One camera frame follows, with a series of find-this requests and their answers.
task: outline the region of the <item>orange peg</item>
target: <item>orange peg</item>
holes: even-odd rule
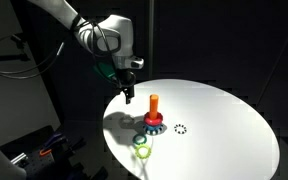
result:
[[[158,95],[152,94],[150,96],[150,119],[157,118]]]

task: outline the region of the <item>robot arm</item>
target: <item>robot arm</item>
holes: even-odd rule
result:
[[[65,0],[28,0],[50,13],[67,29],[74,29],[74,35],[78,42],[89,52],[97,55],[107,55],[104,38],[97,27],[87,24],[85,19],[65,1]],[[116,67],[116,80],[119,82],[120,91],[126,96],[126,104],[134,97],[135,75],[130,69],[141,69],[144,60],[133,55],[133,25],[132,21],[117,15],[111,15],[105,21],[98,24],[103,30],[109,50],[112,53],[114,65]]]

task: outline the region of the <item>dark floor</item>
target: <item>dark floor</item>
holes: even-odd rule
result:
[[[61,127],[62,132],[72,141],[80,136],[84,137],[87,145],[79,150],[77,154],[70,159],[71,163],[81,162],[88,175],[94,175],[102,166],[108,173],[108,180],[135,180],[123,168],[117,160],[114,160],[111,152],[105,148],[105,140],[102,131],[101,122],[72,122],[67,121]],[[280,135],[288,136],[288,132],[279,132]],[[288,180],[288,138],[278,138],[280,143],[280,164],[272,180]]]

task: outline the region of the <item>red ring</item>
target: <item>red ring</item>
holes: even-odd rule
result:
[[[159,112],[157,113],[157,118],[154,120],[150,119],[149,112],[147,112],[144,116],[145,124],[150,125],[150,126],[158,126],[158,125],[162,124],[162,121],[163,121],[163,116]]]

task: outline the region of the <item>black background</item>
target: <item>black background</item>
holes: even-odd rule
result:
[[[83,16],[103,20],[110,14],[130,18],[134,54],[148,59],[148,0],[69,1]],[[13,0],[37,62],[68,34],[42,9]],[[258,105],[273,128],[288,130],[288,0],[155,1],[153,77],[208,83],[254,106],[279,60]],[[91,54],[72,37],[43,76],[62,120],[98,121],[112,98],[110,85],[92,70]],[[134,71],[148,80],[148,61]]]

